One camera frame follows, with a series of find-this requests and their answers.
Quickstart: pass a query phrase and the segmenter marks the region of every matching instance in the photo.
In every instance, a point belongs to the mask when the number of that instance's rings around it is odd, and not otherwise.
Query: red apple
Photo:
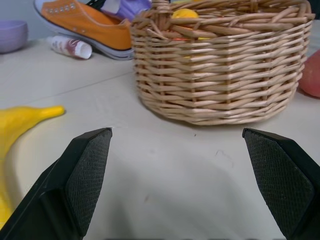
[[[307,94],[320,98],[320,50],[305,62],[299,87]]]

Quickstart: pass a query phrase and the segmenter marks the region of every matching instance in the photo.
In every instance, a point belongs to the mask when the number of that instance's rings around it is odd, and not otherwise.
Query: white shoe sole
[[[49,21],[47,21],[36,9],[36,7],[33,5],[34,11],[36,13],[36,15],[38,16],[38,18],[45,24],[45,26],[47,28],[49,28],[51,31],[59,34],[59,35],[64,35],[67,37],[71,37],[74,39],[79,39],[82,40],[88,44],[90,44],[91,46],[93,46],[94,48],[100,50],[103,54],[107,55],[108,57],[115,59],[115,60],[119,60],[119,61],[127,61],[127,60],[131,60],[134,57],[134,51],[133,49],[129,49],[129,50],[125,50],[125,51],[119,51],[119,50],[115,50],[112,49],[110,47],[107,47],[106,45],[101,44],[100,42],[93,40],[89,37],[80,35],[78,33],[72,32],[70,30],[67,30],[61,26],[58,26],[54,23],[51,23]]]

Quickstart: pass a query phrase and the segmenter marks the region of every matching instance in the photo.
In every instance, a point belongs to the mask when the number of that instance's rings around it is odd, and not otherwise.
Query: textured gripper pad
[[[82,236],[87,234],[104,180],[109,151],[107,135],[105,131],[88,143],[66,184],[66,197]]]
[[[244,139],[259,190],[281,232],[291,239],[314,187],[277,142],[250,131]]]

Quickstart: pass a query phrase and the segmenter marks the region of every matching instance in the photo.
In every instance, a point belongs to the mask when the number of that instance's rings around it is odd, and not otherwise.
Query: yellow banana
[[[12,144],[39,122],[64,114],[63,106],[35,108],[18,106],[0,110],[0,229],[12,214],[6,191],[4,162]]]

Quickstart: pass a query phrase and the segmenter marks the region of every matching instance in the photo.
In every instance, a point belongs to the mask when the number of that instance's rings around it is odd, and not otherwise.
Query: yellow fruit
[[[172,19],[196,19],[199,15],[195,11],[188,9],[188,8],[182,8],[178,9],[177,11],[174,11],[172,14]]]
[[[64,114],[63,106],[35,108],[28,106],[0,110],[0,229],[12,213],[5,186],[4,162],[12,144],[39,122]]]

